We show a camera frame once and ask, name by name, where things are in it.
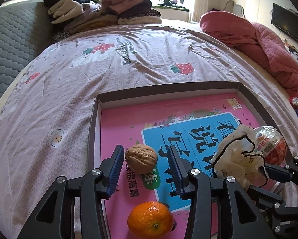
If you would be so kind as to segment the white drawer cabinet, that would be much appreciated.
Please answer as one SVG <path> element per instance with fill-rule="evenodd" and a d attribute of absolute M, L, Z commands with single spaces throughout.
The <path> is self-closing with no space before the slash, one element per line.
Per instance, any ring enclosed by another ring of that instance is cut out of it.
<path fill-rule="evenodd" d="M 285 44 L 285 48 L 289 51 L 289 53 L 291 54 L 291 56 L 298 63 L 298 51 L 297 51 L 297 49 L 294 46 L 292 46 L 292 45 L 290 45 L 288 43 Z"/>

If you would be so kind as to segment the pink quilted duvet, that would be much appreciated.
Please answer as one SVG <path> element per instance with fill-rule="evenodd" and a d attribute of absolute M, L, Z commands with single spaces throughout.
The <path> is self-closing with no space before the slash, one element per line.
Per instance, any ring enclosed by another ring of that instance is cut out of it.
<path fill-rule="evenodd" d="M 200 19 L 200 27 L 207 35 L 247 55 L 289 96 L 298 98 L 298 63 L 271 29 L 226 11 L 207 12 Z"/>

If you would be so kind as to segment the pile of folded clothes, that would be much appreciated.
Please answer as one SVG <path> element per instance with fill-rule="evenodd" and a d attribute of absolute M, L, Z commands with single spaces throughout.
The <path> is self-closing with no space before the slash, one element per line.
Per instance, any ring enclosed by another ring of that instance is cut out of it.
<path fill-rule="evenodd" d="M 53 42 L 113 25 L 161 23 L 150 0 L 43 0 L 53 25 Z"/>

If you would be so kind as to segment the cream black-trimmed scrunchie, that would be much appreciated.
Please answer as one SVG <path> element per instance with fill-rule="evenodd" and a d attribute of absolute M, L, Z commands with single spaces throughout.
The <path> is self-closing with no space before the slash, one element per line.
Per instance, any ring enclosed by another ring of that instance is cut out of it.
<path fill-rule="evenodd" d="M 217 146 L 210 163 L 214 177 L 234 177 L 247 190 L 268 183 L 264 155 L 256 149 L 254 129 L 240 125 Z"/>

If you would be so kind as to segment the grey quilted headboard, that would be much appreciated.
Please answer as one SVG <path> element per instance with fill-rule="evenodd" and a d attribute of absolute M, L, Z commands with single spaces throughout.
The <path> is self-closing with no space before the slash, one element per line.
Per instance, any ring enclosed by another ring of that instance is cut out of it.
<path fill-rule="evenodd" d="M 19 72 L 52 43 L 52 25 L 42 1 L 0 8 L 0 98 Z"/>

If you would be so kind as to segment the shallow grey cardboard box tray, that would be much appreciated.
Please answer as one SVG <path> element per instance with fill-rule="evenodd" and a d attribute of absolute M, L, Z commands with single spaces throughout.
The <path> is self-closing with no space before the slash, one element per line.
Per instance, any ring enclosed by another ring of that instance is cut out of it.
<path fill-rule="evenodd" d="M 88 177 L 94 180 L 94 188 L 90 189 L 90 199 L 95 204 L 94 219 L 96 229 L 88 229 L 90 238 L 108 238 L 109 230 L 105 228 L 105 219 L 100 200 L 108 200 L 115 192 L 124 162 L 124 148 L 116 145 L 109 158 L 101 157 L 101 111 L 119 106 L 140 105 L 142 103 L 165 102 L 167 99 L 191 99 L 194 96 L 214 96 L 220 92 L 235 92 L 242 97 L 251 113 L 261 125 L 276 127 L 276 123 L 264 106 L 255 98 L 249 89 L 241 83 L 210 82 L 185 83 L 132 88 L 127 90 L 98 94 L 95 98 L 88 145 Z M 180 155 L 180 150 L 167 146 L 163 158 L 168 161 L 171 181 L 175 183 L 175 193 L 183 200 L 190 199 L 192 206 L 188 217 L 185 238 L 210 238 L 212 225 L 211 196 L 223 190 L 228 196 L 226 217 L 228 225 L 235 232 L 232 238 L 255 238 L 263 232 L 266 238 L 274 238 L 276 231 L 264 223 L 263 216 L 252 203 L 242 187 L 234 181 L 207 177 L 199 168 L 195 168 Z"/>

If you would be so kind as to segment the dark clothes on windowsill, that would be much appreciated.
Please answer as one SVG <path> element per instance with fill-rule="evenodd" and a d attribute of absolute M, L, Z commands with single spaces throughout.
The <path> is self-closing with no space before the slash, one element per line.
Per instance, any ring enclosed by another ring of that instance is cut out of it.
<path fill-rule="evenodd" d="M 178 1 L 177 0 L 164 0 L 162 5 L 166 6 L 166 7 L 174 7 L 174 8 L 180 8 L 180 9 L 184 9 L 185 7 L 182 5 L 178 5 Z"/>

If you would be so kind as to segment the red surprise egg toy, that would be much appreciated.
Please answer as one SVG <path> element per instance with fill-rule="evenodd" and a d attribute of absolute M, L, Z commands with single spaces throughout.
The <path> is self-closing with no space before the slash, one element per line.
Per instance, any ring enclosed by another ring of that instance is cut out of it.
<path fill-rule="evenodd" d="M 261 126 L 254 129 L 256 148 L 271 165 L 280 165 L 287 154 L 287 144 L 283 136 L 272 126 Z"/>

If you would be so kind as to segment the brown walnut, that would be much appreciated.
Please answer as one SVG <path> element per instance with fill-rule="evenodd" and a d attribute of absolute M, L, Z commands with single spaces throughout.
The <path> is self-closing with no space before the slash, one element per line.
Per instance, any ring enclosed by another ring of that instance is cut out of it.
<path fill-rule="evenodd" d="M 148 145 L 134 145 L 125 153 L 127 165 L 138 174 L 151 172 L 157 164 L 157 159 L 157 152 Z"/>

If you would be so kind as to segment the large orange mandarin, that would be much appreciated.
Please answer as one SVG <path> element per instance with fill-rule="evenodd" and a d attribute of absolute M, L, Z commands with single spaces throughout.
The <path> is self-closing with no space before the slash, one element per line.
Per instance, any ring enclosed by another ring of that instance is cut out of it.
<path fill-rule="evenodd" d="M 148 201 L 135 206 L 127 218 L 128 229 L 139 238 L 163 238 L 173 229 L 174 218 L 161 202 Z"/>

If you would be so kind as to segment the strawberry print bed sheet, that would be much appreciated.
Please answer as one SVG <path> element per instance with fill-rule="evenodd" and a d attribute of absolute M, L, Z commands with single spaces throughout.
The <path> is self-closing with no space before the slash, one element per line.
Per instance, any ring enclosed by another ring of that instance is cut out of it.
<path fill-rule="evenodd" d="M 200 31 L 112 26 L 51 45 L 0 102 L 0 231 L 16 238 L 59 176 L 87 170 L 97 94 L 142 86 L 237 81 L 272 116 L 298 155 L 298 119 L 283 87 L 259 65 Z"/>

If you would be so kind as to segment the wall mounted black television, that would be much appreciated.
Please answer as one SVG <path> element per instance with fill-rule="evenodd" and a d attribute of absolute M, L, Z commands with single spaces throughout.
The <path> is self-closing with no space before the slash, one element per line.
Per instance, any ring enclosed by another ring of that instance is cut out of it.
<path fill-rule="evenodd" d="M 298 42 L 298 15 L 273 3 L 271 24 Z"/>

